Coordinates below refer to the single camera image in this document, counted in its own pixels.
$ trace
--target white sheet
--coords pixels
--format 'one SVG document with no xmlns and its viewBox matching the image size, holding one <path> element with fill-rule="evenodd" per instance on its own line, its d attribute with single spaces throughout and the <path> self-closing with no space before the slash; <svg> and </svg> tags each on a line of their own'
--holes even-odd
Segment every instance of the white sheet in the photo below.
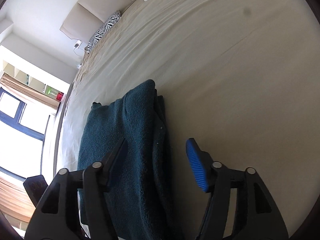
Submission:
<svg viewBox="0 0 320 240">
<path fill-rule="evenodd" d="M 186 158 L 189 137 L 229 168 L 255 167 L 292 234 L 320 192 L 319 48 L 305 0 L 137 0 L 81 69 L 58 167 L 76 169 L 92 102 L 110 104 L 151 78 L 165 100 L 186 238 L 208 198 Z"/>
</svg>

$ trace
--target stain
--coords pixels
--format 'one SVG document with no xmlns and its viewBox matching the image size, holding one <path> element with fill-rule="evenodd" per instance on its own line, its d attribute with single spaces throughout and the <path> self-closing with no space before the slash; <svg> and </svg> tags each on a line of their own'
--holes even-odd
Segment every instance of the stain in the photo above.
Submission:
<svg viewBox="0 0 320 240">
<path fill-rule="evenodd" d="M 249 7 L 247 7 L 247 6 L 244 7 L 243 14 L 244 14 L 244 16 L 249 17 L 252 14 L 251 9 Z"/>
</svg>

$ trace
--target zebra print pillow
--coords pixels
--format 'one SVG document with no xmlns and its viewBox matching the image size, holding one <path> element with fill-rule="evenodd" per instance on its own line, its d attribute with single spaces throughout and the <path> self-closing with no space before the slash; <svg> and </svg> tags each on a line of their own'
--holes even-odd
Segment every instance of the zebra print pillow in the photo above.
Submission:
<svg viewBox="0 0 320 240">
<path fill-rule="evenodd" d="M 113 15 L 111 15 L 108 20 L 96 31 L 96 33 L 90 38 L 88 42 L 88 53 L 91 52 L 93 47 L 97 44 L 97 42 L 107 33 L 110 28 L 120 20 L 121 14 L 120 11 L 116 11 Z"/>
</svg>

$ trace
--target window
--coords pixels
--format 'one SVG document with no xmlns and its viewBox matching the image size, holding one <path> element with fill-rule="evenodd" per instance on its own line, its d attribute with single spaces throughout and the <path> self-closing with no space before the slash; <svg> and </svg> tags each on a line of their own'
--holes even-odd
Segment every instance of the window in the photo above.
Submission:
<svg viewBox="0 0 320 240">
<path fill-rule="evenodd" d="M 49 114 L 0 88 L 0 171 L 24 181 L 42 173 Z"/>
</svg>

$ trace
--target headboard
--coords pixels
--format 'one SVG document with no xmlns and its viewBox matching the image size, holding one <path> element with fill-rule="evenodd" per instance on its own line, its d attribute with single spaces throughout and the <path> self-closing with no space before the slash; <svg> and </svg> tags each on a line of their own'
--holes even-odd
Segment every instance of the headboard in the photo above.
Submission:
<svg viewBox="0 0 320 240">
<path fill-rule="evenodd" d="M 123 12 L 135 0 L 78 0 L 60 30 L 70 39 L 88 42 L 115 11 Z"/>
</svg>

